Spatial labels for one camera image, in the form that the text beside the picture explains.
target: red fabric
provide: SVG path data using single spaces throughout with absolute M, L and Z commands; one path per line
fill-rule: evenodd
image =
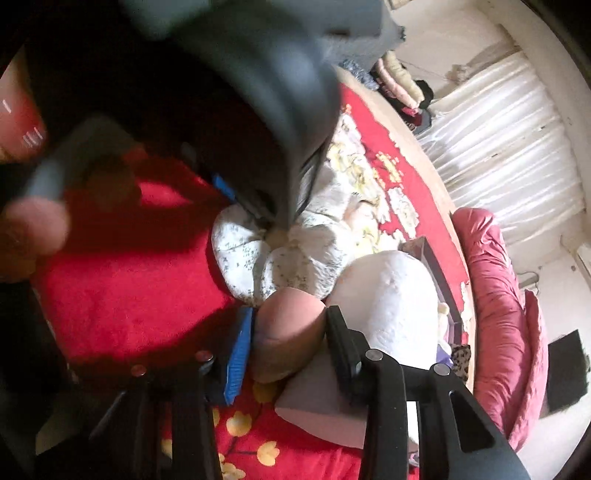
M 404 188 L 417 209 L 417 236 L 428 237 L 462 310 L 460 283 L 468 282 L 467 273 L 428 187 L 363 102 L 345 87 L 343 102 L 350 105 L 368 160 L 387 188 Z M 403 184 L 389 179 L 376 157 L 380 153 L 397 159 Z M 214 332 L 224 330 L 221 323 L 233 319 L 234 300 L 209 241 L 225 200 L 175 161 L 145 160 L 136 175 L 141 205 L 114 213 L 98 211 L 85 192 L 70 192 L 72 234 L 35 279 L 57 342 L 83 375 L 127 373 L 134 362 L 170 364 L 210 347 Z M 393 212 L 391 217 L 380 228 L 390 234 L 403 230 Z M 250 415 L 248 434 L 229 433 L 228 419 L 237 412 L 243 419 Z M 256 400 L 248 380 L 235 405 L 220 415 L 216 433 L 224 463 L 246 472 L 247 478 L 354 480 L 359 475 L 360 450 L 324 442 L 285 422 L 271 403 Z M 276 442 L 272 452 L 279 450 L 272 466 L 265 466 L 258 455 L 268 442 Z M 228 478 L 242 477 L 237 472 Z M 418 469 L 410 469 L 410 478 L 418 479 Z
M 518 449 L 540 416 L 548 346 L 535 296 L 522 303 L 494 215 L 458 209 L 452 220 L 466 256 L 478 318 L 474 396 Z
M 540 418 L 548 381 L 548 338 L 538 298 L 529 290 L 525 291 L 525 316 L 530 330 L 532 363 L 523 401 L 508 437 L 515 451 L 523 447 Z
M 462 257 L 441 218 L 428 185 L 425 184 L 416 170 L 409 165 L 406 158 L 402 156 L 400 149 L 390 139 L 386 128 L 374 120 L 371 111 L 366 107 L 363 100 L 345 86 L 342 86 L 342 93 L 342 103 L 349 106 L 348 110 L 350 110 L 350 114 L 361 133 L 365 156 L 384 182 L 386 198 L 388 198 L 389 189 L 400 187 L 410 199 L 419 218 L 415 236 L 427 237 L 452 291 L 456 306 L 461 312 L 464 309 L 464 301 L 462 300 L 460 284 L 464 282 L 468 285 L 468 273 L 462 263 Z M 380 155 L 383 154 L 387 155 L 395 163 L 395 168 L 401 174 L 400 182 L 392 181 L 390 172 L 380 160 Z M 391 221 L 381 224 L 379 229 L 390 235 L 396 230 L 400 230 L 405 234 L 405 238 L 409 239 L 400 220 L 392 210 L 390 210 L 390 218 Z
M 72 232 L 34 279 L 60 349 L 87 374 L 179 361 L 233 319 L 209 241 L 227 201 L 176 160 L 135 173 L 140 205 L 104 213 L 84 191 L 67 195 Z

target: red bedspread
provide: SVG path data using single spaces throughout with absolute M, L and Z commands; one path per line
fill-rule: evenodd
M 391 199 L 390 221 L 380 229 L 389 235 L 398 230 L 405 239 L 428 238 L 461 311 L 460 284 L 468 277 L 427 185 L 345 87 L 343 108 Z M 115 213 L 102 213 L 84 192 L 71 192 L 72 235 L 35 279 L 57 342 L 82 374 L 128 372 L 136 362 L 151 366 L 187 358 L 210 346 L 210 335 L 223 331 L 220 323 L 233 316 L 234 300 L 209 242 L 225 200 L 170 160 L 144 161 L 136 175 L 142 203 Z M 277 388 L 246 380 L 235 405 L 217 412 L 224 479 L 356 479 L 361 452 L 324 442 L 279 418 L 272 407 Z M 411 475 L 418 478 L 418 471 L 411 469 Z

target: screw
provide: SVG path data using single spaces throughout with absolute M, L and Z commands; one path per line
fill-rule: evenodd
M 205 362 L 209 362 L 212 358 L 213 358 L 213 353 L 211 353 L 209 350 L 199 350 L 195 354 L 195 360 L 197 360 L 197 362 L 201 362 L 203 364 Z
M 131 375 L 136 378 L 143 377 L 147 371 L 148 369 L 143 365 L 134 365 L 131 367 Z
M 382 358 L 384 358 L 384 354 L 375 348 L 365 352 L 365 356 L 368 360 L 372 360 L 374 362 L 379 362 Z
M 445 364 L 435 364 L 433 370 L 437 375 L 441 375 L 442 377 L 449 375 L 449 367 Z

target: pink pillow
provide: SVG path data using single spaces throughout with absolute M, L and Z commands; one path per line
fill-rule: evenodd
M 519 449 L 540 416 L 548 346 L 535 295 L 525 304 L 494 215 L 461 208 L 452 221 L 470 272 L 478 327 L 474 396 Z
M 523 402 L 519 408 L 513 430 L 509 434 L 509 444 L 513 450 L 523 447 L 527 436 L 540 416 L 548 380 L 548 338 L 538 297 L 532 291 L 525 291 L 525 316 L 530 330 L 532 354 L 530 378 L 525 386 Z

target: white pillow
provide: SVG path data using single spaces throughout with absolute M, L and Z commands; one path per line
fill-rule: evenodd
M 212 245 L 232 296 L 260 306 L 279 288 L 293 287 L 325 298 L 355 253 L 351 228 L 342 221 L 352 193 L 344 174 L 322 164 L 306 209 L 274 241 L 240 205 L 222 210 Z
M 437 356 L 437 291 L 426 267 L 414 257 L 385 251 L 351 263 L 327 305 L 338 305 L 347 326 L 362 332 L 371 348 L 399 363 L 429 369 Z M 409 452 L 418 450 L 414 402 L 407 403 Z M 312 435 L 363 448 L 366 412 L 347 405 L 338 392 L 326 348 L 287 384 L 275 411 Z

